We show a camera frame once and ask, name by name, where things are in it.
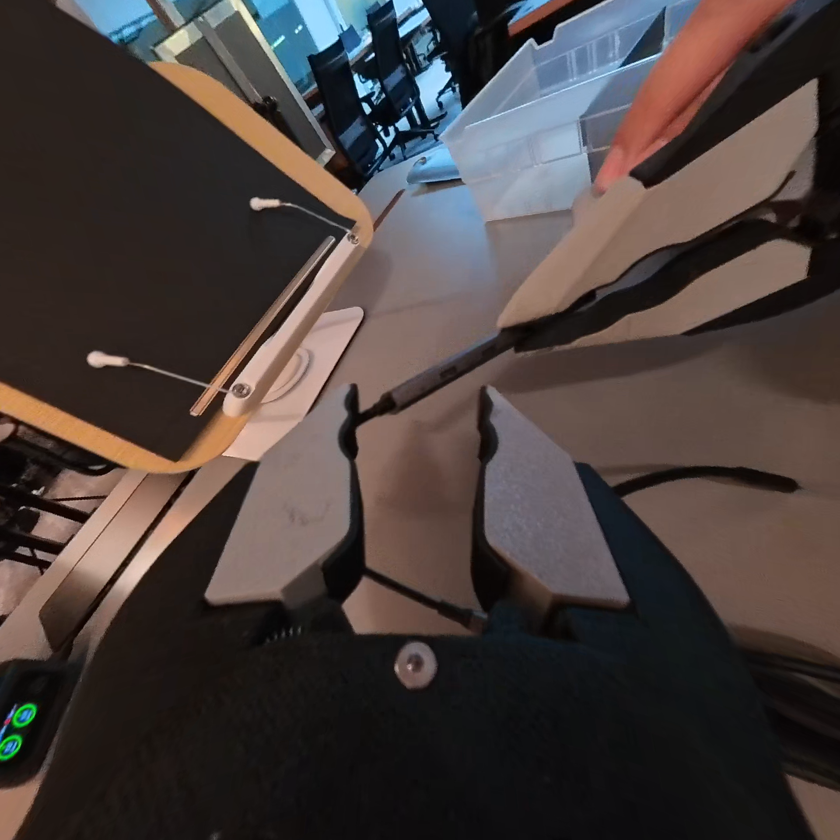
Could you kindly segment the grey partition panel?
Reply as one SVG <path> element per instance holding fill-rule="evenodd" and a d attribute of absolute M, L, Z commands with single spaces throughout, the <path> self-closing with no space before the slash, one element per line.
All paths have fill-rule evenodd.
<path fill-rule="evenodd" d="M 157 59 L 199 70 L 252 106 L 272 100 L 288 137 L 326 166 L 335 150 L 241 2 L 222 1 L 152 47 Z"/>

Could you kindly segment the black office chair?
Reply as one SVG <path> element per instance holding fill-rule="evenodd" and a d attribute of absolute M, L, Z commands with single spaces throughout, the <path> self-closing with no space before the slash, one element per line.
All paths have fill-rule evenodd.
<path fill-rule="evenodd" d="M 508 32 L 515 1 L 424 1 L 466 108 L 516 51 Z"/>
<path fill-rule="evenodd" d="M 357 90 L 341 38 L 310 55 L 308 62 L 321 95 L 324 118 L 339 156 L 339 180 L 357 191 L 394 156 L 397 130 L 382 121 L 382 109 L 366 109 Z"/>
<path fill-rule="evenodd" d="M 380 127 L 394 132 L 386 153 L 393 155 L 399 149 L 406 158 L 406 147 L 414 140 L 429 136 L 439 139 L 440 124 L 448 113 L 441 110 L 432 118 L 427 116 L 415 76 L 404 57 L 393 2 L 381 3 L 368 11 L 366 17 L 381 91 L 372 116 Z"/>

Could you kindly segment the black smartwatch green display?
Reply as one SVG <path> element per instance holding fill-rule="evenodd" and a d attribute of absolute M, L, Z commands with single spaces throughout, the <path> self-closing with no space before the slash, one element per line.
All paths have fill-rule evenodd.
<path fill-rule="evenodd" d="M 55 661 L 13 659 L 1 671 L 1 788 L 34 778 L 46 759 L 73 678 Z"/>

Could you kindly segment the grey metal object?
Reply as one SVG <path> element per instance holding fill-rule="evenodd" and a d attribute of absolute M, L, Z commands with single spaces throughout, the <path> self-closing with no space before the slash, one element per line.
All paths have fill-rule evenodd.
<path fill-rule="evenodd" d="M 461 182 L 459 169 L 451 154 L 443 149 L 419 155 L 406 175 L 410 186 L 433 186 Z"/>

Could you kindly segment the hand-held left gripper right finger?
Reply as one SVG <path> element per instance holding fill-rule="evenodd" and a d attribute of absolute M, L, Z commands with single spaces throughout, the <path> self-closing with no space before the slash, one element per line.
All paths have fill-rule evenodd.
<path fill-rule="evenodd" d="M 498 390 L 480 390 L 471 581 L 482 609 L 511 602 L 532 629 L 565 607 L 631 598 L 572 457 Z"/>

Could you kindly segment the person's right hand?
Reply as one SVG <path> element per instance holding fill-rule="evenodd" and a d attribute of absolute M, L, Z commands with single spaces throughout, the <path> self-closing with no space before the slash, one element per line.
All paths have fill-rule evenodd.
<path fill-rule="evenodd" d="M 702 1 L 655 63 L 595 178 L 594 192 L 627 175 L 686 128 L 739 52 L 792 1 Z"/>

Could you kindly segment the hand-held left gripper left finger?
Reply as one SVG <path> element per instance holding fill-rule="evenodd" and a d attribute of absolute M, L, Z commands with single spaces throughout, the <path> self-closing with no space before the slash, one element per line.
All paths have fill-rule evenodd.
<path fill-rule="evenodd" d="M 364 571 L 359 389 L 325 397 L 259 461 L 205 592 L 212 606 L 343 604 Z"/>

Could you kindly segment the clear plastic bin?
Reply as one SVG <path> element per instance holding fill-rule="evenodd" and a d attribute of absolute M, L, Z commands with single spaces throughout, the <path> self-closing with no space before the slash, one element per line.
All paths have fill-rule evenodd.
<path fill-rule="evenodd" d="M 509 59 L 443 134 L 485 221 L 572 208 L 697 4 L 606 2 Z"/>

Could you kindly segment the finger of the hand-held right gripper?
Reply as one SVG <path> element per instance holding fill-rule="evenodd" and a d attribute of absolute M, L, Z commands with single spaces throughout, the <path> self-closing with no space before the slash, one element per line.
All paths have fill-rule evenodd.
<path fill-rule="evenodd" d="M 540 337 L 675 337 L 768 318 L 810 273 L 814 246 L 769 219 L 661 237 L 574 229 L 537 270 Z"/>
<path fill-rule="evenodd" d="M 820 121 L 809 81 L 657 184 L 639 170 L 575 216 L 499 316 L 517 351 L 771 319 L 820 296 L 820 238 L 776 197 Z"/>

